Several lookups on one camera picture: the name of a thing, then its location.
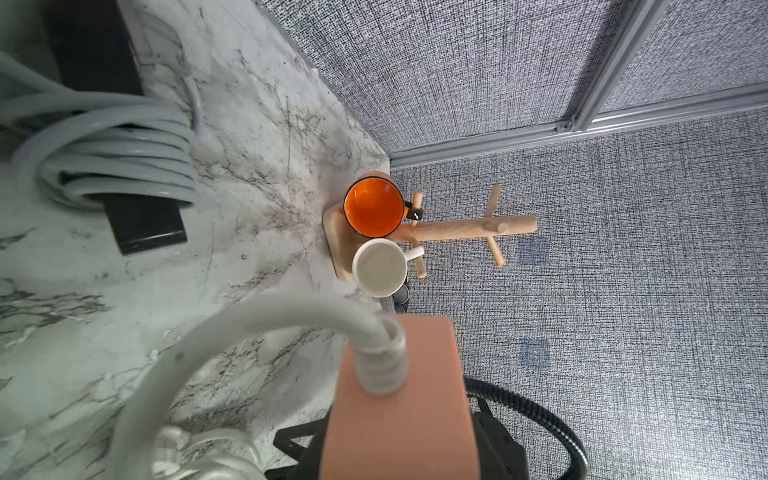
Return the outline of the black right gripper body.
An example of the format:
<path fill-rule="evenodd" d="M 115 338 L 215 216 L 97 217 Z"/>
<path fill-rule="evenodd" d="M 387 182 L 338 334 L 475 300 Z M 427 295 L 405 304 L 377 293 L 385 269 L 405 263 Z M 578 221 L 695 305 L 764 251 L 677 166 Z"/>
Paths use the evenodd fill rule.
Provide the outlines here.
<path fill-rule="evenodd" d="M 267 479 L 319 479 L 320 462 L 330 414 L 312 422 L 279 429 L 273 446 L 296 461 L 268 469 Z M 529 479 L 525 449 L 489 412 L 472 414 L 482 479 Z"/>

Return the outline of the pink power strip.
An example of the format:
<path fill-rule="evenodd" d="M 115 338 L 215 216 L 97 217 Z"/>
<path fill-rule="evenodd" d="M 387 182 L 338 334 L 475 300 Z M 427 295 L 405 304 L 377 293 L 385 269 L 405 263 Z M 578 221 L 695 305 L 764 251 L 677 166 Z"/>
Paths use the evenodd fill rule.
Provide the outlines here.
<path fill-rule="evenodd" d="M 322 479 L 477 479 L 480 462 L 451 319 L 395 316 L 409 371 L 372 396 L 346 348 L 323 442 Z"/>

